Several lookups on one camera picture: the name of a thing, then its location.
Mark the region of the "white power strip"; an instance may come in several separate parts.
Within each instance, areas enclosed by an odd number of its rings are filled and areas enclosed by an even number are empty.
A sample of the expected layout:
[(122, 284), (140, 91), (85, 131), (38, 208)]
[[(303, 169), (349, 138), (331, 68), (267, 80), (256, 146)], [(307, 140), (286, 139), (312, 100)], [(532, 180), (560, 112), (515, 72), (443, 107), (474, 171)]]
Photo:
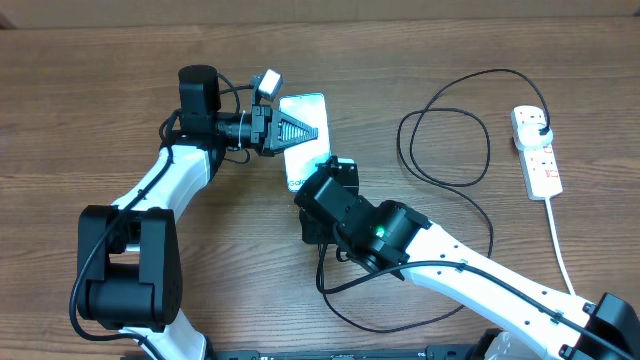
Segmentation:
[[(514, 130), (518, 124), (542, 124), (546, 126), (544, 111), (535, 106), (517, 106), (512, 110), (510, 118), (513, 139)], [(549, 200), (563, 192), (552, 143), (540, 149), (518, 150), (518, 154), (526, 191), (530, 200)]]

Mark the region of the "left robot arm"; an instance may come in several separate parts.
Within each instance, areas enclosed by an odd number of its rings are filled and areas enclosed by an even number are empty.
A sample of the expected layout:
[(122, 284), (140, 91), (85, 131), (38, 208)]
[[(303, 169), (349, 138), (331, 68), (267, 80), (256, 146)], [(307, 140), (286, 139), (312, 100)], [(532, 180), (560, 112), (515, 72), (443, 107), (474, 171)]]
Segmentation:
[(69, 320), (85, 340), (131, 339), (151, 359), (212, 359), (210, 340), (181, 309), (176, 223), (227, 152), (273, 157), (319, 131), (271, 107), (282, 85), (271, 69), (248, 84), (248, 112), (222, 111), (226, 79), (212, 66), (184, 67), (178, 78), (181, 106), (159, 127), (156, 163), (124, 196), (89, 205), (79, 217)]

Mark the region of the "Samsung Galaxy smartphone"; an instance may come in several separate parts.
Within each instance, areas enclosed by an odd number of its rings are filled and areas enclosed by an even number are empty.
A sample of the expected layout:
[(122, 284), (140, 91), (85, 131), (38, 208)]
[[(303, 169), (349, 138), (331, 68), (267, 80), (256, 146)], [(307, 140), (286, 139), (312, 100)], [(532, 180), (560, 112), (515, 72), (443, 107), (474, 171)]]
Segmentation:
[(331, 156), (328, 115), (322, 93), (308, 93), (282, 97), (279, 110), (312, 128), (318, 137), (284, 151), (287, 188), (296, 193), (306, 179)]

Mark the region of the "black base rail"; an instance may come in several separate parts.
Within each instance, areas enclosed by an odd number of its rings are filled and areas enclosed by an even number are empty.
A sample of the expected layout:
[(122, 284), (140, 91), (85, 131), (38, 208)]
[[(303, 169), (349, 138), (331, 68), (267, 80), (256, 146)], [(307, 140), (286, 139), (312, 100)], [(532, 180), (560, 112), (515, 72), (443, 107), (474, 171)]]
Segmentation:
[(217, 360), (469, 360), (483, 359), (488, 344), (429, 345), (424, 349), (354, 351), (302, 351), (259, 353), (258, 351), (217, 352)]

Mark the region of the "white charger plug adapter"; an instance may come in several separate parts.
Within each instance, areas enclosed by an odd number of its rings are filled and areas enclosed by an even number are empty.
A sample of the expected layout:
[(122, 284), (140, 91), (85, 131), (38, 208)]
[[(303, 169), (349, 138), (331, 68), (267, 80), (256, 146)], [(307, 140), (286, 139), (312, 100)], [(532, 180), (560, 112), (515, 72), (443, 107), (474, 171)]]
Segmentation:
[(519, 151), (540, 149), (552, 143), (554, 134), (551, 129), (545, 133), (542, 124), (518, 124), (514, 130), (514, 143)]

